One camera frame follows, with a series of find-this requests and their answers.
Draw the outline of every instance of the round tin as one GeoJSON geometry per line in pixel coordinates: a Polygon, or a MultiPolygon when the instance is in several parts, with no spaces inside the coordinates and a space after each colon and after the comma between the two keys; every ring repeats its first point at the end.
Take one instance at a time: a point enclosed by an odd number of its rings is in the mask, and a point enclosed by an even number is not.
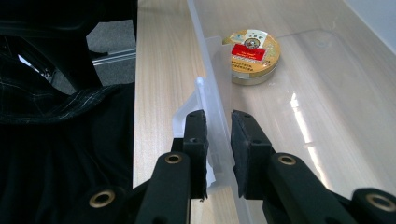
{"type": "Polygon", "coordinates": [[[280,57],[280,46],[264,31],[238,31],[225,38],[223,44],[233,45],[233,83],[256,85],[273,75],[280,57]]]}

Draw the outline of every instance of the clear plastic bin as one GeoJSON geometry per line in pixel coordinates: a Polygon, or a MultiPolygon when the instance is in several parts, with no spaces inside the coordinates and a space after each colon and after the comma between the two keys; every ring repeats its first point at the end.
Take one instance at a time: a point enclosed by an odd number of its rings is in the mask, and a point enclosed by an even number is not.
{"type": "MultiPolygon", "coordinates": [[[[396,55],[389,35],[375,33],[354,4],[189,0],[206,78],[197,80],[189,104],[176,114],[174,131],[182,133],[189,110],[205,109],[213,211],[223,211],[216,206],[231,196],[235,223],[264,222],[261,202],[237,197],[232,152],[221,147],[229,145],[232,109],[254,116],[277,152],[300,157],[328,189],[347,198],[365,187],[396,194],[396,55]],[[274,76],[256,86],[231,83],[231,48],[221,45],[244,29],[263,30],[281,46],[274,76]],[[223,189],[228,196],[219,196],[223,189]]],[[[215,214],[216,223],[230,214],[215,214]]]]}

